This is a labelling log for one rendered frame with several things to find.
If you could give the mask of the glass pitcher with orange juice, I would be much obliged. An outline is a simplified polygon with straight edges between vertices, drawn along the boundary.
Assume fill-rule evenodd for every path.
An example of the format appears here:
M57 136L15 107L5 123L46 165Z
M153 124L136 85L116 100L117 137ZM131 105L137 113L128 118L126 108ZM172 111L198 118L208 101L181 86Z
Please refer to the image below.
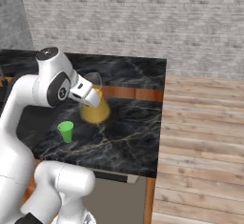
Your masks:
M93 88L100 97L100 103L96 108L81 104L81 118L92 124L102 123L110 116L111 113L109 104L102 92L102 78L98 72L87 73L84 78L93 83Z

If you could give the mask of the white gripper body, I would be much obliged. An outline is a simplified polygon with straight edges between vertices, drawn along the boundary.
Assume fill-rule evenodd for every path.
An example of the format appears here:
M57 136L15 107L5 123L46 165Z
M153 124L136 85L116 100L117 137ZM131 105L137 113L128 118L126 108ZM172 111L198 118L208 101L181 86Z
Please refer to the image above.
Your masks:
M100 101L100 90L95 88L92 88L89 94L82 99L83 104L92 108L97 108L100 104Z

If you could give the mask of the green cup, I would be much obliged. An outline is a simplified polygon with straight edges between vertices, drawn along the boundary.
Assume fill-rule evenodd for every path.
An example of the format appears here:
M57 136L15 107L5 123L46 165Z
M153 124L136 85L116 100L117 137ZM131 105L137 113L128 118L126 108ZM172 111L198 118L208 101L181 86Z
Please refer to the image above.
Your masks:
M72 142L73 123L71 121L63 121L59 123L57 130L60 132L65 143Z

